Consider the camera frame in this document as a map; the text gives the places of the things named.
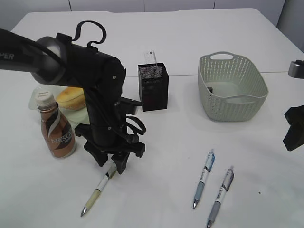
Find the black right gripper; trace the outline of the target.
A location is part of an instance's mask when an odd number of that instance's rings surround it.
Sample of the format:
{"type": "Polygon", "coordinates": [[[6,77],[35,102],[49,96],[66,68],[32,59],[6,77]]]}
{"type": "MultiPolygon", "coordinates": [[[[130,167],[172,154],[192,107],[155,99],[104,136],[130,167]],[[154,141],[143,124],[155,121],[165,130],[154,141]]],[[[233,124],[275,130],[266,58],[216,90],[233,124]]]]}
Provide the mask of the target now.
{"type": "Polygon", "coordinates": [[[293,151],[304,144],[304,105],[290,107],[284,116],[290,128],[283,143],[288,151],[293,151]]]}

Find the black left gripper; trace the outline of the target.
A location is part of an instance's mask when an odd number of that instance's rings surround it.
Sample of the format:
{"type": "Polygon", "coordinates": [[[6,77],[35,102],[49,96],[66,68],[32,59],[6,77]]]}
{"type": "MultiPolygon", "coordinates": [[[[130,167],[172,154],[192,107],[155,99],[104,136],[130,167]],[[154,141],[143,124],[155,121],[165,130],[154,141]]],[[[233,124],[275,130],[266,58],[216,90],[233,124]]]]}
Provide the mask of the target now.
{"type": "Polygon", "coordinates": [[[87,140],[84,149],[93,156],[100,167],[103,167],[108,161],[108,154],[113,154],[111,158],[116,164],[119,174],[122,174],[126,168],[129,152],[135,153],[137,157],[142,157],[145,152],[144,143],[128,143],[126,139],[117,135],[111,127],[81,123],[75,128],[75,134],[87,140]]]}

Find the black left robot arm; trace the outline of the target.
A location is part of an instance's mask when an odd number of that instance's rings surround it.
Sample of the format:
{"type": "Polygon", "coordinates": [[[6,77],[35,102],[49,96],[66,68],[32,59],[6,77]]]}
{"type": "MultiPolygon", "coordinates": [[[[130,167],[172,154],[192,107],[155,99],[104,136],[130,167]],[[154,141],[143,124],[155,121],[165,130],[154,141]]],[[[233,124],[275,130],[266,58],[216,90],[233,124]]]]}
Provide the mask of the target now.
{"type": "Polygon", "coordinates": [[[117,172],[123,173],[131,152],[137,157],[145,152],[139,137],[146,128],[135,116],[142,103],[122,97],[126,69],[93,42],[82,47],[61,33],[33,41],[3,29],[0,67],[29,72],[40,84],[82,88],[89,124],[79,124],[75,134],[86,139],[85,150],[100,166],[111,154],[117,172]]]}

